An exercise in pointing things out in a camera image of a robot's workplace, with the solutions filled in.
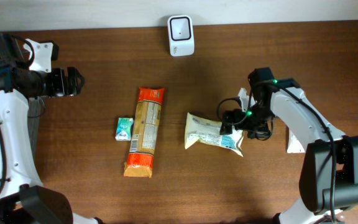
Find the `white cream tube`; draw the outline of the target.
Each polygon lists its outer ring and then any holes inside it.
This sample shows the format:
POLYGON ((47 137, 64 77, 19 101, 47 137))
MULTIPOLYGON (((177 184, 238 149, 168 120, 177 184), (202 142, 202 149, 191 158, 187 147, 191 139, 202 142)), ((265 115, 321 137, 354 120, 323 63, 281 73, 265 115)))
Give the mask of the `white cream tube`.
POLYGON ((304 147, 290 129, 288 130, 287 153, 305 153, 304 147))

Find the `yellow snack bag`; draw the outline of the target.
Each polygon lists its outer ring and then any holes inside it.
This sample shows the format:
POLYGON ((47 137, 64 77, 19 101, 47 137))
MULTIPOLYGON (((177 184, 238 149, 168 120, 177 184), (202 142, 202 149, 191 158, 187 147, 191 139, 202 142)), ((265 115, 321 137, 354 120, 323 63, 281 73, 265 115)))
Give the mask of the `yellow snack bag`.
POLYGON ((243 131, 236 131, 232 128, 231 134, 220 134, 221 126, 222 122, 187 113, 184 140, 185 149, 188 149, 196 142, 201 142, 210 146, 230 149, 243 157, 244 154, 241 149, 242 140, 244 138, 243 131))

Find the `small teal tissue pack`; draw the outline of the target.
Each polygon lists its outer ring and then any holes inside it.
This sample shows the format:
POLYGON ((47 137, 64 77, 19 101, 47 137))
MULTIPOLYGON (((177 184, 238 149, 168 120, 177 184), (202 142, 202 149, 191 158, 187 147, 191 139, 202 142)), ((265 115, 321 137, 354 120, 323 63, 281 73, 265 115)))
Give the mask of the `small teal tissue pack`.
POLYGON ((118 118, 115 139, 117 141, 130 141, 133 124, 133 118, 118 118))

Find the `orange biscuit packet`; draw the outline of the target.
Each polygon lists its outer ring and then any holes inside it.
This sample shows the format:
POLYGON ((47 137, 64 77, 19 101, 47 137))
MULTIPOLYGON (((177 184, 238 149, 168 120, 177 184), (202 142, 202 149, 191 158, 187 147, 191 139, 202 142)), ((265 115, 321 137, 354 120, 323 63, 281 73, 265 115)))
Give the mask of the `orange biscuit packet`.
POLYGON ((125 177, 151 177, 165 90, 139 88, 125 177))

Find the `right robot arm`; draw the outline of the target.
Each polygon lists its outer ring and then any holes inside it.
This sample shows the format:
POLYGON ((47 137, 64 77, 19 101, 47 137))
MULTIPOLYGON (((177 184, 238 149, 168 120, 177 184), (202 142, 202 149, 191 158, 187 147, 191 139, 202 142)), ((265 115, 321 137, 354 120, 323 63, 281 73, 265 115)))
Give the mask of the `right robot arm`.
POLYGON ((249 139, 268 140, 274 119, 289 130, 305 152, 299 180, 299 199, 277 213, 272 223, 339 223, 337 215, 358 205, 358 136, 348 136, 332 125, 307 99, 292 78, 277 80, 268 67, 248 76, 250 90, 233 100, 238 109, 218 113, 220 133, 246 131, 249 139))

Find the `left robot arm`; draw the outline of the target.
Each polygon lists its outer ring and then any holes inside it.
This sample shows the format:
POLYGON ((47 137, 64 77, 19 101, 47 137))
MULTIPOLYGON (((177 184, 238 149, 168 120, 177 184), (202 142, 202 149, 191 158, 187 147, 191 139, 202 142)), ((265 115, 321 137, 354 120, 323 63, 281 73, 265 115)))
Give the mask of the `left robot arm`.
POLYGON ((51 40, 0 34, 0 223, 99 223, 45 188, 35 167, 29 101, 75 96, 85 83, 75 67, 52 67, 58 51, 51 40))

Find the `white barcode scanner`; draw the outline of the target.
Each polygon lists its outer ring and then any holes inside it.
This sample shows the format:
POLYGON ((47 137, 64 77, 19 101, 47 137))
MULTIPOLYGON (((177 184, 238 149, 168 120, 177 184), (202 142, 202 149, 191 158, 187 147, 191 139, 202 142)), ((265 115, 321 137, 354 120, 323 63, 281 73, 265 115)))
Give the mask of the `white barcode scanner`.
POLYGON ((170 55, 182 57, 193 55, 195 40, 193 21, 190 16, 171 16, 167 20, 170 55))

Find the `grey plastic mesh basket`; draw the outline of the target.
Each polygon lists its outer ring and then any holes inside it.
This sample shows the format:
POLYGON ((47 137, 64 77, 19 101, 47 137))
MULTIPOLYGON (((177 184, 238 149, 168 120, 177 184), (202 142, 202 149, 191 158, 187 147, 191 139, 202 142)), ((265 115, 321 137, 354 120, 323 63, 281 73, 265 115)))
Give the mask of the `grey plastic mesh basket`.
MULTIPOLYGON (((42 111, 43 111, 42 100, 39 98, 37 98, 37 99, 31 98, 29 100, 28 116, 38 116, 42 111)), ((36 153, 36 148, 37 148, 39 123, 40 123, 40 117, 29 118, 27 120, 30 146, 31 146, 33 159, 35 159, 35 153, 36 153)))

